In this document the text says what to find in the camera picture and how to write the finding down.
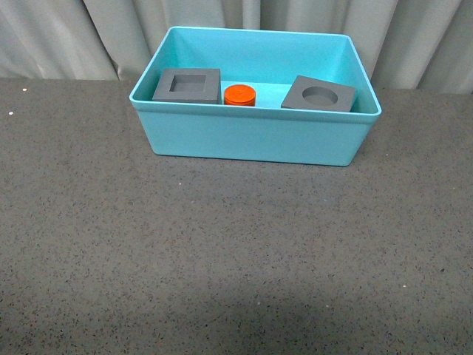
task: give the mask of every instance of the gray curtain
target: gray curtain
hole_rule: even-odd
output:
[[[0,0],[0,77],[136,80],[175,25],[344,33],[375,87],[473,92],[472,0]]]

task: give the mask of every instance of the gray countertop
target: gray countertop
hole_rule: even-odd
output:
[[[0,80],[1,354],[473,354],[472,95],[340,168],[155,155],[132,86]]]

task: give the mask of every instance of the orange cap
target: orange cap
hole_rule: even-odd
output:
[[[225,105],[254,106],[256,91],[244,84],[230,85],[223,93],[223,102]]]

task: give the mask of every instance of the gray square block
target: gray square block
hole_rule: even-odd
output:
[[[349,112],[355,91],[354,87],[297,75],[281,107]]]
[[[220,104],[220,69],[165,68],[153,101]]]

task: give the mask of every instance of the turquoise plastic bin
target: turquoise plastic bin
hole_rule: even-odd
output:
[[[222,92],[256,90],[256,106],[152,101],[166,67],[220,68]],[[297,75],[356,88],[351,112],[282,109]],[[381,107],[346,35],[172,27],[130,94],[159,155],[350,164]]]

